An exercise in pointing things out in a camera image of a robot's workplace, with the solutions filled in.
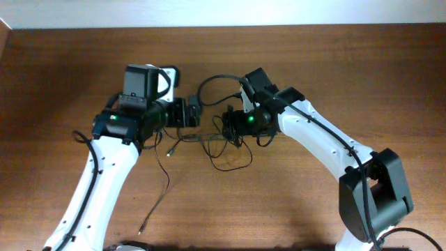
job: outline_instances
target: white arm segment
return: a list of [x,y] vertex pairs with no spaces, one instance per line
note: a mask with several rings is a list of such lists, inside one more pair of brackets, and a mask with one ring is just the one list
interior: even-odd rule
[[[105,231],[113,207],[125,178],[139,157],[134,144],[122,144],[122,139],[102,136],[98,140],[93,140],[91,144],[95,149],[99,170],[102,170],[102,173],[98,174],[89,202],[73,234],[76,237],[74,241],[68,242],[63,249],[64,251],[102,251]],[[52,250],[56,250],[65,234],[70,230],[90,186],[93,168],[93,156],[89,153],[84,173],[70,205],[58,227],[48,238],[45,247],[52,247]]]
[[[362,163],[371,159],[370,153],[373,149],[364,146],[347,136],[340,129],[324,119],[313,108],[308,100],[296,101],[293,105],[327,126],[347,142],[347,144],[354,146],[354,149],[357,151],[357,156]],[[355,159],[349,156],[348,151],[337,139],[315,123],[308,123],[305,117],[295,112],[290,107],[286,107],[285,111],[278,116],[278,119],[280,130],[285,135],[292,137],[301,143],[308,151],[310,151],[310,153],[330,170],[337,181],[339,181],[339,178],[345,174],[346,167],[358,167]],[[336,251],[369,251],[372,246],[373,243],[363,243],[362,241],[359,241],[346,229],[342,239],[336,245]]]

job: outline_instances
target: robotic arm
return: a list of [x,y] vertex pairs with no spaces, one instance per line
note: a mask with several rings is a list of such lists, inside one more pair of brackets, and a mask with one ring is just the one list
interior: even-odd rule
[[[102,250],[119,191],[144,142],[165,126],[199,125],[199,98],[191,96],[189,105],[184,98],[174,98],[178,74],[174,67],[128,66],[123,92],[96,116],[93,139],[83,139],[90,148],[84,173],[44,250]],[[261,68],[240,79],[240,84],[243,110],[228,108],[222,116],[222,134],[237,142],[240,136],[259,139],[269,135],[273,139],[282,132],[301,143],[330,170],[339,182],[339,214],[347,227],[337,251],[370,250],[373,232],[380,236],[413,210],[401,161],[392,150],[377,153],[345,135],[300,92],[293,88],[279,91]],[[118,109],[113,109],[116,101]],[[367,184],[364,189],[363,174],[378,183],[372,188]],[[117,250],[147,248],[133,243]]]

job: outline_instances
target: robotic hand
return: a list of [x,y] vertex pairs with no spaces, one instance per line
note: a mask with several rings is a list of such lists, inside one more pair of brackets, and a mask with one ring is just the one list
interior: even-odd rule
[[[123,182],[144,142],[163,127],[198,126],[201,87],[189,105],[174,98],[179,72],[174,67],[129,65],[124,89],[111,98],[93,123],[90,153],[70,205],[44,250],[102,250],[105,230]],[[238,80],[243,110],[228,108],[222,134],[241,146],[240,137],[257,137],[267,146],[278,132],[295,139],[316,156],[339,181],[339,214],[347,227],[336,251],[368,251],[376,240],[413,210],[401,161],[396,153],[380,153],[345,135],[325,120],[294,88],[282,91],[259,68]],[[118,109],[112,109],[118,101]],[[261,145],[260,136],[271,140]],[[369,187],[368,180],[378,180]],[[143,243],[124,243],[120,251],[152,250]]]

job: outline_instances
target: brown surface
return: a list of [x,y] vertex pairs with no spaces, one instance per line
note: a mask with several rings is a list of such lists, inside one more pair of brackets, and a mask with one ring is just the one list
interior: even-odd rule
[[[354,139],[401,156],[415,202],[402,226],[446,247],[445,48],[444,24],[14,31],[0,65],[0,246],[43,246],[85,164],[86,147],[73,142],[71,130],[89,132],[107,98],[122,88],[127,63],[152,63],[180,68],[177,96],[195,92],[211,75],[259,66],[279,88],[294,86]],[[205,92],[215,100],[237,88],[220,81]],[[211,115],[225,107],[207,109],[199,131],[213,131]],[[161,161],[173,185],[137,236],[166,183],[154,153],[145,152],[121,190],[105,244],[336,243],[344,226],[329,171],[283,135],[266,149],[248,142],[252,166],[221,173],[196,144],[164,157],[173,144],[166,139]],[[218,162],[247,157],[230,150]],[[432,250],[410,234],[388,243]]]
[[0,59],[5,48],[6,41],[8,40],[10,29],[0,20]]

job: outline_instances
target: white wall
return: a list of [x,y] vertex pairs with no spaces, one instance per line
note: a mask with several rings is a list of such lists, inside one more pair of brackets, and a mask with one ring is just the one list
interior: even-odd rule
[[13,29],[446,22],[446,0],[0,0]]

